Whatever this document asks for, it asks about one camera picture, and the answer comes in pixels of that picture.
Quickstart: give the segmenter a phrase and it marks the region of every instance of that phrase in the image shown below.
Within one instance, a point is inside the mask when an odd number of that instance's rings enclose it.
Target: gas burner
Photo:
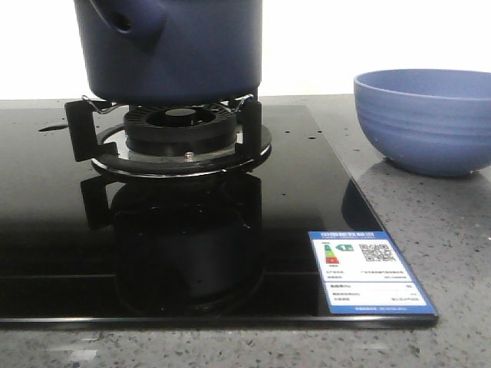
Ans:
[[[271,152],[252,95],[228,106],[133,107],[124,124],[96,135],[92,113],[113,109],[87,98],[65,105],[75,160],[91,159],[100,174],[118,181],[251,171]]]

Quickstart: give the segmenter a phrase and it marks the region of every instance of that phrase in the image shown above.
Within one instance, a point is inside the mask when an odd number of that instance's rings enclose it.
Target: blue pot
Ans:
[[[408,69],[354,79],[368,140],[410,171],[461,176],[491,164],[491,74]]]
[[[203,104],[261,82],[262,0],[74,0],[89,85],[124,104]]]

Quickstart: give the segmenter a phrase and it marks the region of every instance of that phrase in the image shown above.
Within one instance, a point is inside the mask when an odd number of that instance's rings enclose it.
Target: white background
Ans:
[[[264,0],[261,95],[352,92],[399,67],[491,71],[487,1]],[[72,0],[0,3],[0,99],[90,94]]]

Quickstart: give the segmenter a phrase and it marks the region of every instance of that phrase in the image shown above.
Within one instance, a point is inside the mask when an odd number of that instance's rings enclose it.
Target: pot handle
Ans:
[[[158,0],[90,0],[99,16],[129,39],[152,38],[165,24],[166,10]]]

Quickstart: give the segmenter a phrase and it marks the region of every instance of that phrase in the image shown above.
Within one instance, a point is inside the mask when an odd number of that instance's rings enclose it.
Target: gas stove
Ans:
[[[233,107],[131,107],[92,117],[87,101],[71,104],[72,137],[61,106],[0,110],[2,327],[436,323],[436,314],[331,312],[309,232],[384,229],[306,107],[258,112],[254,103],[260,124],[250,134],[225,123],[220,153],[200,152],[203,142],[157,147],[178,157],[169,160],[138,152],[139,139],[121,122],[165,115],[167,125],[192,126],[214,119],[207,110],[227,121]]]

